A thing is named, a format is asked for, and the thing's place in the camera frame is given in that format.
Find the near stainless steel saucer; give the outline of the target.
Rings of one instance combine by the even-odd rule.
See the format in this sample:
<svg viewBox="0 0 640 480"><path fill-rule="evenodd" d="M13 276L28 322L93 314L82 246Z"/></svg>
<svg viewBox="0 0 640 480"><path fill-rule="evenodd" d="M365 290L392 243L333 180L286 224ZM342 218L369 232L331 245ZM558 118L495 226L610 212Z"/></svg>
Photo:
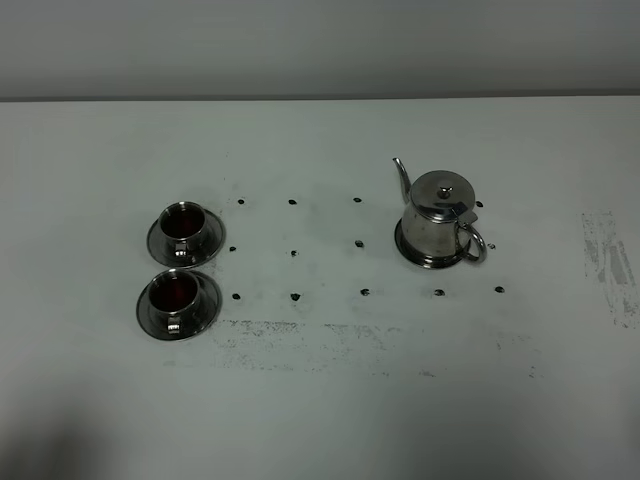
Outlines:
<svg viewBox="0 0 640 480"><path fill-rule="evenodd" d="M161 341L185 340L209 328L221 309L215 280L199 271L169 269L156 275L136 304L139 326Z"/></svg>

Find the near stainless steel teacup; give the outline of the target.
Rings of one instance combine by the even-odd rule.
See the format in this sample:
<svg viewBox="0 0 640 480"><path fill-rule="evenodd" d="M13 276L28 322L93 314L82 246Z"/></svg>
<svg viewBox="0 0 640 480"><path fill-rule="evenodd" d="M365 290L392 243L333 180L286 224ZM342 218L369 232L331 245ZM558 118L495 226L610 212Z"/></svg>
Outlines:
<svg viewBox="0 0 640 480"><path fill-rule="evenodd" d="M150 317L170 338L184 336L194 329L200 297L194 274L181 269L164 271L149 285Z"/></svg>

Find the stainless steel teapot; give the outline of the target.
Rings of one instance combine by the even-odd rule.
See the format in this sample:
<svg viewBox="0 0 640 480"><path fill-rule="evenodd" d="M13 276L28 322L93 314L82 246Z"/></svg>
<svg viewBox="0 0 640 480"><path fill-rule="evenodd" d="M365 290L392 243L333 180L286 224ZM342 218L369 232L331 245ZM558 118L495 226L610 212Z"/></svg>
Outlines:
<svg viewBox="0 0 640 480"><path fill-rule="evenodd" d="M447 170L427 172L411 181L402 161L393 160L405 204L401 219L404 239L423 255L454 255L470 240L462 229L474 227L478 216L475 191L463 176Z"/></svg>

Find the stainless steel saucer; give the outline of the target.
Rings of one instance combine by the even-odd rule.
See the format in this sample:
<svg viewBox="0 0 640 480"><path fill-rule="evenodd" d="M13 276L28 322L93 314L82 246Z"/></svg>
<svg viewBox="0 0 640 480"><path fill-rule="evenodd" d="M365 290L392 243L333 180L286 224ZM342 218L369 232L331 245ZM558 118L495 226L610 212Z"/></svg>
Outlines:
<svg viewBox="0 0 640 480"><path fill-rule="evenodd" d="M198 203L181 201L166 207L148 230L151 257L168 268L194 268L211 260L226 238L222 220Z"/></svg>
<svg viewBox="0 0 640 480"><path fill-rule="evenodd" d="M221 309L215 280L199 271L169 269L156 275L136 304L139 326L161 341L185 340L209 328Z"/></svg>

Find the steel teapot saucer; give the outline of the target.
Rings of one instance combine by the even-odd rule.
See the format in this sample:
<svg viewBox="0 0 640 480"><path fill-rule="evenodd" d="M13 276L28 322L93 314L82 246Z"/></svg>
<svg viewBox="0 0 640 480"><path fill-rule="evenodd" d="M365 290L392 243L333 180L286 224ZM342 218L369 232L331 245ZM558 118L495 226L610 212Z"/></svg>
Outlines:
<svg viewBox="0 0 640 480"><path fill-rule="evenodd" d="M487 258L486 242L472 225L465 224L462 226L462 229L470 234L470 240L454 255L445 257L427 256L415 250L404 239L400 221L398 221L395 226L394 241L397 250L406 260L425 269L449 268L462 260L476 264L484 262Z"/></svg>

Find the stainless steel teacup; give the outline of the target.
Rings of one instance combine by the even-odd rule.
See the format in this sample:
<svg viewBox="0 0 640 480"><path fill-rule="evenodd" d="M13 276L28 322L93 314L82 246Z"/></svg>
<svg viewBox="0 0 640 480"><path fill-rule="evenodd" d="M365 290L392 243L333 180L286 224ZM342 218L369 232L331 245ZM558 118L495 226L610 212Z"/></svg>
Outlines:
<svg viewBox="0 0 640 480"><path fill-rule="evenodd" d="M150 317L170 338L184 336L194 329L200 297L194 274L181 269L164 271L149 285Z"/></svg>
<svg viewBox="0 0 640 480"><path fill-rule="evenodd" d="M169 205L159 216L159 226L171 258L186 258L205 242L207 218L197 203L181 201Z"/></svg>

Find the far stainless steel saucer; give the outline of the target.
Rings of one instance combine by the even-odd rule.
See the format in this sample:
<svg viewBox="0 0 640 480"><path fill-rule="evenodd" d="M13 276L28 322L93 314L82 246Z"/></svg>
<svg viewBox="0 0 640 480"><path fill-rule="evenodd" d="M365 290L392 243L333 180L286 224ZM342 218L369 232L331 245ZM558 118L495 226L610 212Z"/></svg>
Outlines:
<svg viewBox="0 0 640 480"><path fill-rule="evenodd" d="M211 260L226 238L222 220L198 203L181 201L166 207L148 230L151 257L168 268L194 268Z"/></svg>

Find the far stainless steel teacup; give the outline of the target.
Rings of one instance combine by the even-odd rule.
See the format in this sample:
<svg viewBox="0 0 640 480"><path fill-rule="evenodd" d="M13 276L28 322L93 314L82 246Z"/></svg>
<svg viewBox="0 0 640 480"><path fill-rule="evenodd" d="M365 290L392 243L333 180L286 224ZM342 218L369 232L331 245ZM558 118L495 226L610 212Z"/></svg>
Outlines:
<svg viewBox="0 0 640 480"><path fill-rule="evenodd" d="M207 218L197 203L181 201L169 205L159 216L159 226L171 258L186 258L205 242Z"/></svg>

